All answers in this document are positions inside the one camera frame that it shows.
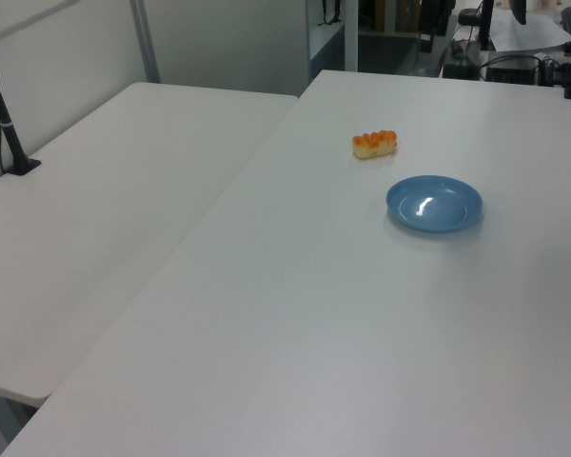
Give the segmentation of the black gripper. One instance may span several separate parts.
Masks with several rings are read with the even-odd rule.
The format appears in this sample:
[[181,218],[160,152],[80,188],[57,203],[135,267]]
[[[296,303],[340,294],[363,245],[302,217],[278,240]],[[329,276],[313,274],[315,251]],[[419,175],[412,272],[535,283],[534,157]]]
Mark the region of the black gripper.
[[423,0],[420,9],[420,52],[431,53],[434,35],[445,36],[455,0]]

